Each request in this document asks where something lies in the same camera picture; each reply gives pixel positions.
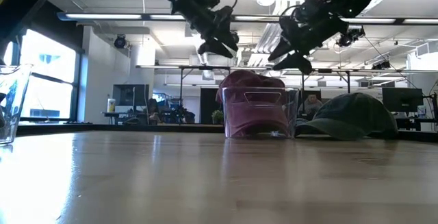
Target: dark green cap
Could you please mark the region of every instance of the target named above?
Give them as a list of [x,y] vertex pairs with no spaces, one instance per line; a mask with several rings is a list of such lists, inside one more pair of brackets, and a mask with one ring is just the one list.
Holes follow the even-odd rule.
[[372,132],[385,137],[398,133],[397,122],[374,97],[360,92],[340,95],[327,101],[312,121],[297,125],[296,135],[322,132],[340,140],[357,140]]

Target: white wall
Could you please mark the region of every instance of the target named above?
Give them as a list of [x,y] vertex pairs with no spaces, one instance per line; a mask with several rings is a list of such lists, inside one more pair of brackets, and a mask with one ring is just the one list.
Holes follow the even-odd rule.
[[113,85],[129,81],[131,60],[100,39],[91,27],[84,28],[83,48],[78,119],[107,124],[108,119],[101,112],[106,111]]
[[[408,55],[407,66],[410,70],[438,70],[438,53],[429,53],[422,55],[420,58],[416,56],[415,52],[410,53]],[[438,87],[435,85],[438,81],[438,74],[412,74],[408,78],[415,85],[412,88],[421,88],[423,95],[429,96],[434,92],[438,93]],[[426,113],[429,117],[432,117],[432,102],[429,105],[425,99],[424,105],[426,106]],[[422,131],[433,131],[434,129],[431,124],[422,124]]]
[[134,46],[131,49],[131,65],[129,68],[129,79],[126,84],[148,84],[149,98],[152,98],[154,86],[154,69],[138,69],[136,65],[141,59],[140,47]]

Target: baseball cap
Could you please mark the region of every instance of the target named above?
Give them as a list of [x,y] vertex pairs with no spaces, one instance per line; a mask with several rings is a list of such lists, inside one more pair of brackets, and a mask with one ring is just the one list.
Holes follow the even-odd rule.
[[219,86],[216,101],[224,104],[228,137],[279,131],[290,134],[284,83],[275,78],[238,70]]
[[340,140],[357,140],[372,132],[398,133],[394,116],[374,97],[356,92],[327,101],[312,121],[296,126],[295,135],[322,132]]

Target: table surface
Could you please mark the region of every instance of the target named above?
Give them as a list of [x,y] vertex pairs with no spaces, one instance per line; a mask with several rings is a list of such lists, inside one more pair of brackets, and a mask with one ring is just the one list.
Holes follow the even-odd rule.
[[83,132],[0,149],[0,223],[437,223],[438,146]]

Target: transparent box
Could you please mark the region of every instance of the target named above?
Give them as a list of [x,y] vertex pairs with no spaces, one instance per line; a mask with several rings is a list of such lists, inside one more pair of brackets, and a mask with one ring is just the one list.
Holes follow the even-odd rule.
[[31,68],[0,66],[0,145],[14,142]]
[[298,94],[295,88],[223,88],[225,136],[294,137]]

